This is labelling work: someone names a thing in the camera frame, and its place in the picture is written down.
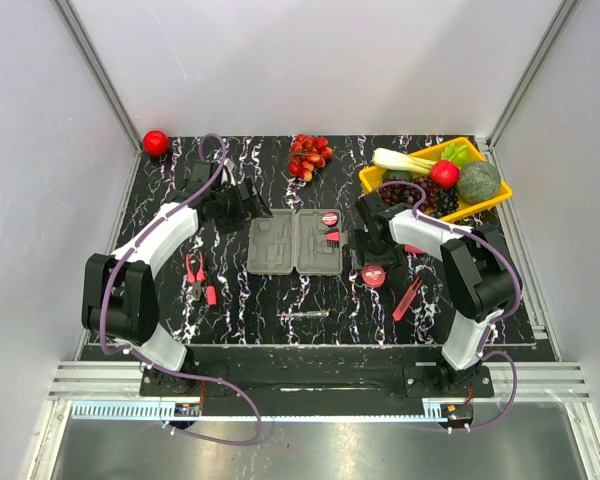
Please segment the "red tape measure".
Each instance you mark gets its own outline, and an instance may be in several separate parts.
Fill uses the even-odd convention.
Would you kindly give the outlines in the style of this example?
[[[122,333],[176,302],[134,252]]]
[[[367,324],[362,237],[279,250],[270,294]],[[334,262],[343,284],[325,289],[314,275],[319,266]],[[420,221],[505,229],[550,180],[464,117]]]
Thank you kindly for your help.
[[[366,265],[361,270],[361,278],[369,288],[379,288],[386,282],[386,271],[382,266]]]

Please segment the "grey plastic tool case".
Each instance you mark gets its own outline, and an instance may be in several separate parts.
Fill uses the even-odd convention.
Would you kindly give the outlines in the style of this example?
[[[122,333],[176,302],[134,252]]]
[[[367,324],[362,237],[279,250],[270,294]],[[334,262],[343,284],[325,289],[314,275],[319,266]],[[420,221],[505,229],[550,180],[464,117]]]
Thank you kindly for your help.
[[[335,212],[336,226],[323,224],[322,216]],[[342,247],[347,234],[342,230],[343,215],[335,208],[274,209],[272,218],[251,223],[246,269],[254,275],[338,276],[343,271]],[[326,233],[340,232],[340,247],[326,244]]]

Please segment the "red hex key set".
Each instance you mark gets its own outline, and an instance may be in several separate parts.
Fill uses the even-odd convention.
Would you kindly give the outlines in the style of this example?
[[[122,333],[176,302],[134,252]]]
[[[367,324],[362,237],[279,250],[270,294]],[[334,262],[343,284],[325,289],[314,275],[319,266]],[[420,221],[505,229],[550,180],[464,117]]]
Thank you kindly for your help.
[[[340,247],[340,232],[338,230],[330,230],[326,233],[326,244],[333,249]]]

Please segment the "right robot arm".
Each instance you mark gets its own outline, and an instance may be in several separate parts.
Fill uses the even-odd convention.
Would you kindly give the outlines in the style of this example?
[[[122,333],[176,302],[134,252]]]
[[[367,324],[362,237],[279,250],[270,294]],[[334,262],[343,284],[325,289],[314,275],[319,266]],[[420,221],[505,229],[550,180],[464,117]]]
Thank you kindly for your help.
[[[406,246],[442,262],[455,316],[434,379],[442,393],[460,394],[471,382],[469,369],[483,358],[489,332],[522,300],[520,275],[498,229],[454,225],[404,204],[390,207],[376,192],[359,197],[355,207],[364,224],[354,236],[358,266],[390,270],[403,262]]]

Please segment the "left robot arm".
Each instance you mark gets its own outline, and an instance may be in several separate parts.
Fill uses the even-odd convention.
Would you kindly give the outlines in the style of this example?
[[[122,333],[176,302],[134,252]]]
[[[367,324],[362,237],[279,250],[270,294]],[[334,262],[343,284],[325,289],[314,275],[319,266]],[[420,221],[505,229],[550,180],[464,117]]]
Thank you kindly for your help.
[[[185,395],[197,381],[187,363],[192,355],[160,324],[154,279],[181,244],[208,223],[221,235],[259,217],[272,215],[250,178],[235,179],[233,167],[197,161],[181,187],[169,193],[154,218],[135,237],[109,255],[86,262],[82,326],[104,341],[108,354],[129,349],[163,370],[162,383]]]

